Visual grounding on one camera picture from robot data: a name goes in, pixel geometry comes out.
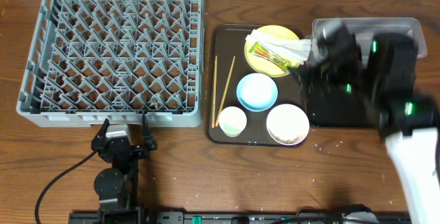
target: gray dish rack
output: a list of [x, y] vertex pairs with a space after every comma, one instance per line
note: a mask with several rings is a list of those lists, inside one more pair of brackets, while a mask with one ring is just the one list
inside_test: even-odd
[[42, 0], [17, 111], [41, 127], [194, 127], [204, 0]]

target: black tray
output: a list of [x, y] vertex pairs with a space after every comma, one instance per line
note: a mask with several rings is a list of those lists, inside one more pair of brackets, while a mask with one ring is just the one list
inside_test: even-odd
[[[275, 104], [268, 110], [254, 113], [245, 109], [238, 101], [236, 91], [239, 81], [246, 75], [255, 73], [246, 61], [244, 54], [245, 37], [252, 32], [253, 29], [259, 28], [262, 25], [220, 25], [216, 28], [212, 38], [212, 47], [209, 58], [209, 78], [208, 90], [209, 94], [205, 102], [205, 134], [212, 142], [220, 144], [235, 144], [235, 145], [250, 145], [250, 146], [282, 146], [282, 147], [297, 147], [284, 146], [275, 142], [269, 135], [266, 129], [267, 114], [279, 104], [295, 104], [302, 110], [305, 110], [305, 96], [298, 86], [296, 77], [293, 75], [283, 76], [280, 78], [272, 78], [278, 87], [278, 98]], [[289, 27], [295, 34], [302, 38], [302, 34], [295, 28]], [[225, 89], [226, 80], [232, 59], [235, 56], [234, 69], [226, 94], [223, 108], [239, 107], [242, 109], [247, 117], [247, 125], [245, 130], [238, 137], [228, 137], [220, 129], [220, 126], [211, 128], [212, 121], [212, 88], [214, 76], [214, 61], [217, 56], [217, 94], [216, 94], [216, 118], [219, 113], [221, 98]]]

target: wooden chopstick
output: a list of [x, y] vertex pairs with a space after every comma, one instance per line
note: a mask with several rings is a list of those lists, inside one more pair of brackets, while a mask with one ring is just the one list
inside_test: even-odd
[[216, 89], [217, 89], [217, 56], [215, 56], [215, 61], [214, 61], [214, 87], [212, 89], [212, 122], [211, 122], [211, 127], [214, 128], [215, 127], [215, 98], [216, 98]]
[[232, 59], [231, 69], [229, 69], [228, 79], [226, 80], [225, 91], [223, 92], [223, 97], [222, 97], [222, 99], [221, 99], [220, 109], [219, 109], [219, 114], [217, 114], [217, 121], [215, 122], [215, 126], [216, 126], [216, 127], [219, 125], [219, 116], [220, 116], [220, 112], [221, 112], [221, 110], [223, 109], [223, 104], [224, 104], [224, 102], [225, 102], [226, 93], [228, 92], [229, 80], [231, 79], [232, 69], [234, 68], [234, 62], [235, 62], [235, 56], [234, 56], [234, 58]]

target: table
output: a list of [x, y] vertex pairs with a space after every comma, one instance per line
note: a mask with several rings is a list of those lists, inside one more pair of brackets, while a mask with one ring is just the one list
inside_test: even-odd
[[[41, 190], [91, 152], [100, 128], [39, 128], [15, 110], [40, 2], [10, 0], [0, 23], [4, 223], [34, 223]], [[206, 0], [205, 60], [212, 32], [222, 23], [294, 25], [310, 34], [317, 18], [412, 16], [422, 22], [428, 46], [428, 56], [417, 63], [417, 87], [440, 100], [439, 8], [440, 0]], [[138, 134], [140, 127], [132, 131]], [[202, 126], [152, 132], [159, 149], [140, 162], [138, 198], [154, 210], [294, 212], [306, 205], [363, 203], [375, 211], [406, 211], [376, 131], [311, 128], [298, 149], [220, 146], [205, 138]], [[66, 223], [73, 210], [96, 210], [93, 182], [109, 166], [95, 156], [58, 181], [43, 199], [42, 222]]]

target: light blue bowl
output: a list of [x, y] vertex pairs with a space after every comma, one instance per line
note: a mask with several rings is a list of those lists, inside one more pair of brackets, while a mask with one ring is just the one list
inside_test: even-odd
[[265, 111], [275, 103], [278, 88], [269, 76], [253, 73], [240, 80], [236, 87], [236, 96], [247, 110]]

